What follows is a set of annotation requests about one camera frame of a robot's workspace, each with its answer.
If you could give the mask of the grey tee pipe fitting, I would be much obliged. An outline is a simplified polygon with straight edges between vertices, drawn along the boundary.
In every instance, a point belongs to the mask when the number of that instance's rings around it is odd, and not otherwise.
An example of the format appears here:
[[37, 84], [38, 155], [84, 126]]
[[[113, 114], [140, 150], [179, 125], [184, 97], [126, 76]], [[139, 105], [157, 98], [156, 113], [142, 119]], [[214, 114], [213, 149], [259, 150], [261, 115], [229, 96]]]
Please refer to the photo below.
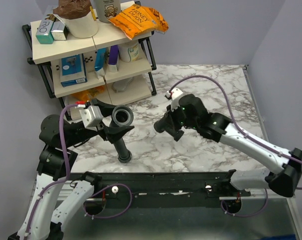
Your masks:
[[172, 116], [168, 113], [165, 113], [164, 116], [160, 120], [156, 121], [153, 126], [156, 132], [167, 132], [176, 142], [184, 135], [184, 131], [175, 129]]

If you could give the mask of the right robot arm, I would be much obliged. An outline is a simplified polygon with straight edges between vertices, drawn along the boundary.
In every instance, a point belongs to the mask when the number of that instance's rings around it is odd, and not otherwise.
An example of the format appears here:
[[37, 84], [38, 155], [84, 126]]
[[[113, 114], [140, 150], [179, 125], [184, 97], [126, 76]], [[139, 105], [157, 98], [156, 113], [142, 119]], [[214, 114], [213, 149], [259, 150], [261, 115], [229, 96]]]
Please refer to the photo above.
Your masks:
[[302, 175], [302, 150], [278, 147], [237, 129], [230, 118], [209, 113], [201, 99], [193, 94], [176, 88], [165, 96], [171, 100], [166, 116], [176, 140], [182, 136], [182, 127], [191, 128], [202, 137], [235, 148], [264, 166], [260, 170], [231, 171], [230, 178], [221, 183], [225, 195], [232, 196], [249, 188], [270, 189], [286, 198], [294, 195]]

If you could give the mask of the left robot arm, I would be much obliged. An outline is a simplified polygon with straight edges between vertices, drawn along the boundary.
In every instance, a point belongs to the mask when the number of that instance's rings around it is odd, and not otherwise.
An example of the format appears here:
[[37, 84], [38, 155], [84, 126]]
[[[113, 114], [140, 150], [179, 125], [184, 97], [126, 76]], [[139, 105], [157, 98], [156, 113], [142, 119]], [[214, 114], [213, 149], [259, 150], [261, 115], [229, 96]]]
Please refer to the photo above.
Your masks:
[[119, 162], [127, 163], [132, 154], [123, 136], [133, 128], [133, 119], [129, 107], [110, 105], [98, 99], [78, 101], [65, 106], [59, 115], [46, 117], [41, 123], [40, 140], [45, 147], [39, 157], [35, 191], [22, 226], [10, 239], [62, 239], [69, 222], [85, 201], [105, 192], [102, 178], [86, 172], [66, 199], [58, 203], [77, 158], [73, 149], [100, 136], [115, 147]]

